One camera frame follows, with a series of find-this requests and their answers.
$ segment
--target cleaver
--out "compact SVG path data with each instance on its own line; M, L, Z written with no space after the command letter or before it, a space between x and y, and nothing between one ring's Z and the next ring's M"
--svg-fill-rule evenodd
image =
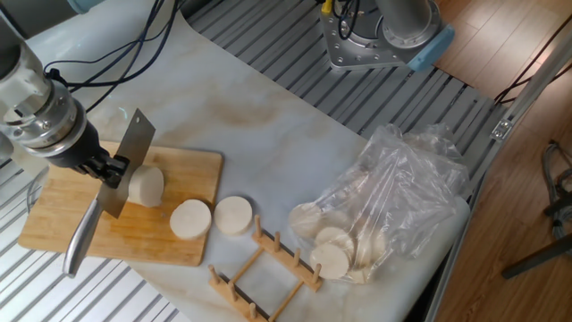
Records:
M121 214L129 197L131 176L143 164L154 134L153 124L137 109L115 154L129 160L125 174L115 189L102 183L96 198L91 201L88 210L81 218L63 260L63 273L67 276L74 277L78 273L81 261L86 257L96 232L101 214L106 211L115 218Z

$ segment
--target cable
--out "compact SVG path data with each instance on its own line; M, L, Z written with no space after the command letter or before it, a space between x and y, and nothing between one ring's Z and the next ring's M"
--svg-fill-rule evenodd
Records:
M356 4L354 6L354 12L350 13L349 9L351 8L351 6L354 3ZM340 34L340 39L341 40L349 39L351 34L354 32L354 28L356 28L356 21L358 20L358 15L359 15L359 0L346 1L346 3L341 8L340 14L336 13L335 4L333 6L332 11L333 11L333 15L336 18L338 18L338 33ZM345 20L348 18L349 15L351 15L351 23L348 26L348 33L344 35L343 31L342 31L342 29L343 29L342 23L345 22Z
M155 20L156 14L158 13L158 10L160 10L161 7L163 6L163 3L164 3L164 0L155 0L155 2L153 3L153 7L151 8L151 13L149 14L149 17L147 18L145 28L143 29L143 31L141 31L141 35L147 34L149 27L151 26L151 24ZM119 55L111 63L109 63L106 67L104 67L101 71L99 71L95 75L91 76L90 78L88 78L84 82L82 82L82 83L70 83L70 82L68 82L68 86L73 87L73 89L71 89L70 92L73 93L79 89L87 87L92 81L99 78L99 76L103 75L107 71L109 71L117 63L119 63L123 58L125 58L127 56L127 54L130 53L131 50L139 43L140 40L141 40L141 36L138 37L138 41L136 43L131 44L129 46L129 48L127 48L121 55Z
M554 76L554 78L551 80L551 82L550 82L549 84L552 84L553 81L555 81L555 80L557 80L558 78L560 78L560 76L564 75L564 74L565 74L567 71L569 71L570 69L572 69L572 63L569 64L569 65L568 65L565 69L563 69L561 72L559 72L556 76ZM515 87L520 86L520 85L522 85L522 84L526 84L526 83L528 83L531 79L532 79L532 76L529 77L529 78L527 78L527 79L525 79L525 80L520 81L519 83L517 83L517 84L515 85ZM513 97L513 98L509 98L509 99L502 100L502 101L499 102L498 104L506 104L506 103L514 102L515 100L517 100L517 98L516 98L516 97Z
M153 20L155 19L156 15L158 12L155 12L155 14L151 14L149 16L149 20L152 23ZM143 48L143 44L145 43L145 37L147 36L148 33L148 29L151 26L151 23L148 23L146 25L146 27L144 28L143 32L141 32L141 36L139 37L139 46L137 48L137 51L135 52L135 55L133 55L133 58L131 58L131 61L129 63L129 65L127 66L127 68L125 69L125 72L123 72L123 74L120 76L120 80L123 80L125 78L125 76L129 73L129 71L131 70L131 67L133 67L133 65L135 64L135 62L137 61L137 58L139 57L139 54L141 53L141 49ZM106 99L109 94L111 94L111 92L113 92L117 87L119 86L119 84L115 84L113 85L110 89L108 89L104 95L102 95L95 103L93 103L87 110L86 110L86 114L91 112L94 108L96 108L101 102L104 101L104 99Z
M544 180L546 181L546 186L548 188L548 195L551 205L560 199L562 195L569 193L563 186L563 181L572 176L572 169L564 171L558 178L558 183L555 183L551 176L550 163L551 155L558 151L567 161L569 165L572 165L570 154L560 147L558 142L551 142L543 154L543 174ZM564 230L563 223L572 219L572 205L557 211L552 216L552 235L556 239L563 238L567 235L566 230ZM572 256L572 250L567 251L567 254Z
M171 12L171 18L169 19L169 24L167 25L167 28L164 31L164 36L161 39L161 43L159 44L159 48L156 50L155 54L149 60L149 62L147 64L145 64L145 66L143 66L141 69L134 72L132 75L124 77L124 78L119 79L119 80L102 81L102 82L89 82L89 83L71 83L70 82L68 84L70 86L73 86L73 87L81 86L81 87L87 87L87 88L113 86L115 84L119 85L119 84L123 84L124 82L131 81L134 78L138 77L143 72L145 72L155 62L157 57L163 51L164 45L165 45L167 39L169 38L169 34L171 33L171 28L172 28L172 25L174 23L174 19L176 17L177 10L179 8L178 3L179 3L179 1L175 0L175 5L173 6L173 10Z
M533 58L533 60L530 62L530 64L528 64L528 66L518 75L518 77L515 79L515 81L512 82L512 84L507 87L506 89L504 89L499 95L497 95L497 97L494 98L494 103L495 104L499 104L503 98L505 98L508 93L515 87L518 87L520 85L526 84L528 83L532 77L527 78L526 80L523 80L521 82L520 79L523 78L526 74L526 72L528 72L528 70L534 65L534 63L536 63L536 61L538 60L538 58L540 58L540 56L544 53L544 51L546 50L546 48L548 48L548 46L550 45L550 43L561 33L561 31L572 21L572 14L570 14L568 16L568 18L562 22L562 24L560 24L560 26L556 29L556 31L554 31L554 33L552 34L552 36L548 39L548 41L546 41L546 44L544 44L544 46L540 49L540 51L538 52L538 54L536 54L536 56Z
M182 6L186 3L187 0L175 0L173 3L173 9L172 9L172 13L171 16L168 20L168 22L162 27L162 29L152 38L146 38L147 33L151 27L151 25L153 24L153 22L155 21L156 16L159 13L159 10L161 9L161 7L163 6L164 0L155 0L153 7L151 9L151 12L149 13L149 16L147 18L147 22L145 24L144 29L141 31L139 37L119 48L116 48L115 50L111 51L110 53L105 54L104 56L94 60L94 61L81 61L81 60L62 60L62 61L54 61L51 62L50 64L48 64L45 69L44 72L47 75L46 71L47 68L53 64L62 64L62 63L72 63L72 64L95 64L98 62L103 61L104 59L106 59L107 57L116 54L117 52L125 49L119 56L117 56L111 63L109 63L107 66L105 66L101 71L99 71L98 73L96 73L95 75L93 75L92 77L90 77L89 79L83 81L82 83L72 83L72 82L66 82L63 78L61 78L59 81L63 81L66 86L70 86L72 87L72 89L70 90L70 92L75 92L79 89L82 89L84 87L106 87L106 86L111 86L110 89L108 89L104 95L102 95L95 103L93 103L89 108L87 108L87 113L89 113L90 111L92 111L96 106L98 106L101 102L103 102L108 96L109 94L111 94L111 92L113 92L117 86L119 86L120 84L130 81L134 78L136 78L137 76L139 76L141 73L143 73L146 69L148 69L151 64L153 64L155 62L155 60L157 59L157 57L160 55L161 51L164 48L164 44L169 36L169 33L171 31L171 27L174 24L174 18L176 17L176 13L182 8ZM151 60L143 67L141 68L139 71L137 71L136 73L134 73L131 76L127 76L127 74L129 73L130 69L132 68L132 66L135 64L137 58L139 57L140 51L142 49L142 46L145 42L148 41L152 41L155 40L157 38L159 38L161 35L164 35L162 38L162 41L159 45L159 48L157 49L156 53L154 54L154 56L151 58ZM133 55L133 57L130 60L129 65L127 66L127 68L125 69L125 71L123 72L123 74L120 76L120 78L118 80L114 80L109 82L109 84L96 84L96 85L92 85L92 81L95 80L96 78L100 77L101 75L103 75L105 72L109 71L113 66L115 66L117 63L119 63L123 58L125 58L135 47L137 47L135 54ZM50 71L50 74L56 75L59 77L59 71L52 69Z
M165 24L165 25L163 26L163 28L161 29L161 31L160 31L158 34L154 35L152 38L147 38L147 39L143 40L143 42L153 41L153 40L159 38L159 36L161 36L161 35L163 34L163 32L164 32L164 30L165 30L166 28L167 28L167 25ZM131 44L138 43L138 42L139 42L139 39L133 40L133 41L131 41L131 42L129 42L129 43L127 43L127 44L125 44L125 45L123 45L123 46L121 46L121 47L115 49L114 51L111 51L111 52L109 52L109 53L107 53L107 54L101 56L100 58L97 58L97 59L94 60L94 61L82 61L82 60L58 60L58 61L53 61L53 62L47 64L46 67L44 67L44 74L47 73L47 68L50 67L50 66L52 66L52 65L54 65L54 64L96 64L96 63L99 63L99 62L103 61L104 59L106 59L107 57L109 57L110 55L113 55L113 54L117 53L118 51L124 49L125 47L127 47L127 46L129 46L129 45L131 45Z

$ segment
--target wooden floor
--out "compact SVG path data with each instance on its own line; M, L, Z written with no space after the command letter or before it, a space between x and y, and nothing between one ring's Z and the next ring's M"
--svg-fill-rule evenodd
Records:
M570 0L442 0L440 6L458 36L439 66L491 97L572 13ZM569 72L543 92L494 160L437 321L572 321L571 257L509 281L501 277L504 267L553 241L551 220L542 214L549 201L541 156L550 139L572 150L571 125ZM552 165L555 174L565 168L558 159Z
M436 64L495 97L538 54L572 13L571 0L441 0L443 18L456 37ZM564 31L572 29L569 25ZM555 39L558 44L561 37ZM539 60L542 63L554 46Z

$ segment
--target metal grate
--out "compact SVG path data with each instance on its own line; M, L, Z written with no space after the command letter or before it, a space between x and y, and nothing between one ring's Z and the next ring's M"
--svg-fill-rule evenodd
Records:
M188 322L121 260L86 258L70 279L63 254L20 247L32 178L7 161L0 182L0 321ZM38 196L39 188L32 199Z
M402 131L446 123L465 157L472 191L497 148L489 134L504 107L438 69L332 69L309 0L218 0L188 18L190 26L244 63L369 139L380 124Z

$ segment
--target chair leg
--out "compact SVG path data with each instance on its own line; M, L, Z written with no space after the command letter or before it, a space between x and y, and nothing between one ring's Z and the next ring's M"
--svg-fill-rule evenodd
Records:
M510 279L569 250L572 250L572 233L505 268L502 277Z

